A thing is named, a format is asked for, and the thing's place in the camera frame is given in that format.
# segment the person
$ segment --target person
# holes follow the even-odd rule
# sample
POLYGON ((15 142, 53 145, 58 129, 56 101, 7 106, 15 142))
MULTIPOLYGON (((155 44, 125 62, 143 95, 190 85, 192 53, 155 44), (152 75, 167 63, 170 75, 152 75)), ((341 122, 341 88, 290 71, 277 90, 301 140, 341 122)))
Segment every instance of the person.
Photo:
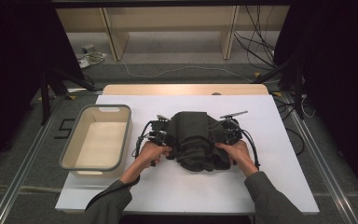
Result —
MULTIPOLYGON (((274 188, 266 174, 257 170, 245 142, 240 140, 233 146, 222 143, 215 145, 225 150, 230 161, 236 161, 238 168, 246 176, 244 184, 255 202, 256 223, 308 223, 304 215, 274 188)), ((170 151, 169 147, 145 142, 139 156, 109 188, 135 181, 151 165, 151 161, 158 165, 160 156, 168 156, 170 151)), ((75 223, 119 223, 121 214, 131 199, 130 189, 115 190, 93 203, 75 223)))

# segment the gray sleeve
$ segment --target gray sleeve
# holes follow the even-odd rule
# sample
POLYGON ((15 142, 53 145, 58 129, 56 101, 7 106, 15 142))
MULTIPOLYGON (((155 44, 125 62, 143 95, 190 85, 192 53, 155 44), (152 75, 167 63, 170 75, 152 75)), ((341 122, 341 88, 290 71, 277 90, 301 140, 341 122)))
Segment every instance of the gray sleeve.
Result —
POLYGON ((255 217, 258 224, 308 223, 304 215, 277 191, 263 172, 248 176, 245 186, 255 202, 255 217))
MULTIPOLYGON (((117 180, 109 188, 122 184, 120 180, 117 180)), ((128 189, 118 189, 96 201, 74 223, 117 224, 120 221, 121 213, 131 200, 132 196, 128 189)))

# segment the person's left hand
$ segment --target person's left hand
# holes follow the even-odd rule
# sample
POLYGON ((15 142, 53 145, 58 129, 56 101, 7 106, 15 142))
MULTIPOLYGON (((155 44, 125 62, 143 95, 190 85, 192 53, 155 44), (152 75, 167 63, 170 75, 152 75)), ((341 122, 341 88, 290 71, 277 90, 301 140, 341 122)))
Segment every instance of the person's left hand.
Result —
POLYGON ((156 164, 159 163, 161 154, 168 156, 172 149, 170 147, 159 147, 158 145, 147 141, 141 149, 137 160, 141 161, 141 164, 144 168, 147 168, 151 165, 151 161, 154 161, 156 164))

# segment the folded black garment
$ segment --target folded black garment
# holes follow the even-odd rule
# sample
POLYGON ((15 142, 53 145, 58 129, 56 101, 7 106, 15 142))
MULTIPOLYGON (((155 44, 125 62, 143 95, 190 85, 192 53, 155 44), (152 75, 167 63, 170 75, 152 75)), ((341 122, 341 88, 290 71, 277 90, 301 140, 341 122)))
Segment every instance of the folded black garment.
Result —
MULTIPOLYGON (((206 112, 179 112, 171 118, 167 135, 176 139, 169 160, 176 161, 184 168, 193 172, 203 170, 227 170, 230 167, 228 155, 224 149, 214 146, 210 141, 212 132, 208 126, 217 120, 209 117, 206 112)), ((223 135, 224 129, 217 125, 214 136, 223 135)))

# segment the human hand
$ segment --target human hand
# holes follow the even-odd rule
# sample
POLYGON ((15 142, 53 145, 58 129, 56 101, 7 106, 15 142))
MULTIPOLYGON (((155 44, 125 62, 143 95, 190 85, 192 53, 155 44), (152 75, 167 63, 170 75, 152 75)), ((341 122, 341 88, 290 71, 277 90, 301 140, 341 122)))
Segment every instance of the human hand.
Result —
POLYGON ((216 143, 214 145, 225 150, 228 154, 230 162, 232 163, 233 161, 236 161, 238 168, 240 168, 240 170, 246 176, 252 175, 258 171, 251 159, 248 147, 246 146, 245 142, 240 140, 233 146, 223 143, 216 143))
POLYGON ((170 147, 160 147, 150 141, 145 142, 144 146, 141 149, 137 160, 141 162, 144 168, 148 168, 151 165, 151 161, 154 161, 155 164, 159 163, 161 154, 164 156, 169 156, 169 153, 172 149, 170 147))

